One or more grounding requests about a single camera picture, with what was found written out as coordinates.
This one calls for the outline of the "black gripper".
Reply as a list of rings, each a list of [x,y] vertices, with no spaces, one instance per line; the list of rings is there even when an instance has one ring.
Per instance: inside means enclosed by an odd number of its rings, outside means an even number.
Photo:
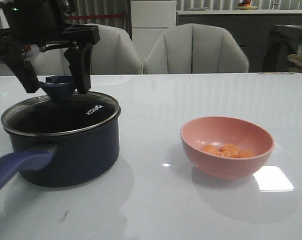
[[[0,0],[0,11],[8,28],[0,29],[0,60],[22,84],[27,93],[39,89],[39,81],[30,61],[17,45],[37,45],[41,51],[68,48],[64,57],[79,94],[91,88],[90,65],[93,45],[100,40],[98,27],[74,25],[66,15],[74,12],[72,0]]]

